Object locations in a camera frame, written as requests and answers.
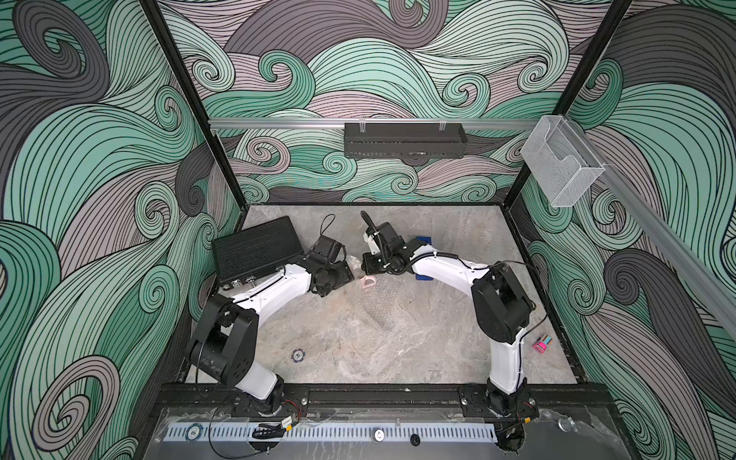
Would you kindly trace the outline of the pink ceramic mug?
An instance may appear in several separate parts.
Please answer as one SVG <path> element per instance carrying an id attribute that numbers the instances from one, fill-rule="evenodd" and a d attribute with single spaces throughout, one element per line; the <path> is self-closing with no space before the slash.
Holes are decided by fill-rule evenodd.
<path id="1" fill-rule="evenodd" d="M 377 279 L 374 276 L 363 276 L 360 278 L 360 286 L 363 289 L 369 289 L 377 285 Z"/>

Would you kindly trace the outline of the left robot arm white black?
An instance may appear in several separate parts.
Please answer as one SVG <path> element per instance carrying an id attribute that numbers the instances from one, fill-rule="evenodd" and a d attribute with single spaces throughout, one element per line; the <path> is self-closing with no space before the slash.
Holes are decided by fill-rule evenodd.
<path id="1" fill-rule="evenodd" d="M 287 303 L 305 294 L 325 297 L 354 281 L 345 261 L 286 264 L 264 282 L 228 297 L 210 297 L 187 344 L 186 356 L 197 373 L 251 398 L 275 404 L 279 376 L 255 360 L 260 327 Z"/>

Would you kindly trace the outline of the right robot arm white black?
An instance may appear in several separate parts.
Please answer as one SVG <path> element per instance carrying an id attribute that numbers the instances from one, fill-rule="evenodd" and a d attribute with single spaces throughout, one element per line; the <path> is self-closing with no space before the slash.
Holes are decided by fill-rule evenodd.
<path id="1" fill-rule="evenodd" d="M 535 306 L 508 264 L 473 263 L 415 240 L 395 251 L 371 245 L 361 268 L 368 275 L 410 272 L 467 295 L 478 327 L 491 341 L 491 389 L 507 397 L 519 395 L 525 384 L 522 345 Z"/>

